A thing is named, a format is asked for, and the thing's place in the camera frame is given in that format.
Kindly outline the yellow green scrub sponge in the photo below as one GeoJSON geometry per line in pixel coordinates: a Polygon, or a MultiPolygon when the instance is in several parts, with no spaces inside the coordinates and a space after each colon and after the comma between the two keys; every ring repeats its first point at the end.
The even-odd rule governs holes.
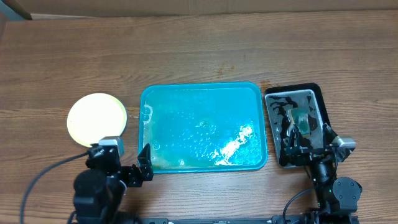
{"type": "Polygon", "coordinates": [[[291,131],[296,126],[298,131],[304,138],[310,136],[310,125],[308,121],[308,111],[301,108],[292,108],[288,110],[288,118],[290,125],[287,129],[287,135],[290,136],[291,131]]]}

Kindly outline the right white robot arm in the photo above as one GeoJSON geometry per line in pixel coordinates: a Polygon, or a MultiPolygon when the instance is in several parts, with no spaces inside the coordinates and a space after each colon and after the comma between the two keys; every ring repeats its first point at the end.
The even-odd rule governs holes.
{"type": "Polygon", "coordinates": [[[322,126],[322,146],[304,146],[303,136],[295,125],[285,149],[281,150],[281,161],[297,167],[305,167],[313,182],[319,213],[343,216],[357,211],[357,202],[362,186],[349,177],[338,177],[338,165],[355,150],[353,138],[341,137],[331,126],[322,126]]]}

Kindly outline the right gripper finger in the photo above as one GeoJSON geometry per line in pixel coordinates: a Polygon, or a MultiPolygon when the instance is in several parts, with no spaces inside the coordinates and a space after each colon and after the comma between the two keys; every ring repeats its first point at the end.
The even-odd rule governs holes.
{"type": "Polygon", "coordinates": [[[338,136],[334,130],[327,123],[322,126],[323,131],[323,146],[324,148],[333,149],[333,140],[338,136]]]}
{"type": "Polygon", "coordinates": [[[286,147],[286,154],[291,155],[298,152],[300,149],[299,129],[294,124],[290,130],[290,136],[286,147]]]}

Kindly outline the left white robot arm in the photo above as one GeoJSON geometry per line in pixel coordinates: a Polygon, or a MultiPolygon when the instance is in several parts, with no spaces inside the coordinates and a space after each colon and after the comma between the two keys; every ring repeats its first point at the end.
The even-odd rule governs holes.
{"type": "Polygon", "coordinates": [[[141,223],[137,215],[120,212],[119,206],[129,187],[141,187],[154,176],[150,145],[139,153],[138,165],[122,166],[123,141],[105,137],[88,149],[87,170],[73,183],[73,204],[78,223],[141,223]]]}

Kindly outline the yellow-green rimmed plate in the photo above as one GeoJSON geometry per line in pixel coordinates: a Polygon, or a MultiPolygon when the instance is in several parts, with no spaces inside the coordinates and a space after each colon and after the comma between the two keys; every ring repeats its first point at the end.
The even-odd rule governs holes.
{"type": "Polygon", "coordinates": [[[114,96],[92,93],[79,99],[69,110],[67,131],[78,144],[90,147],[109,136],[120,136],[127,124],[127,111],[114,96]]]}

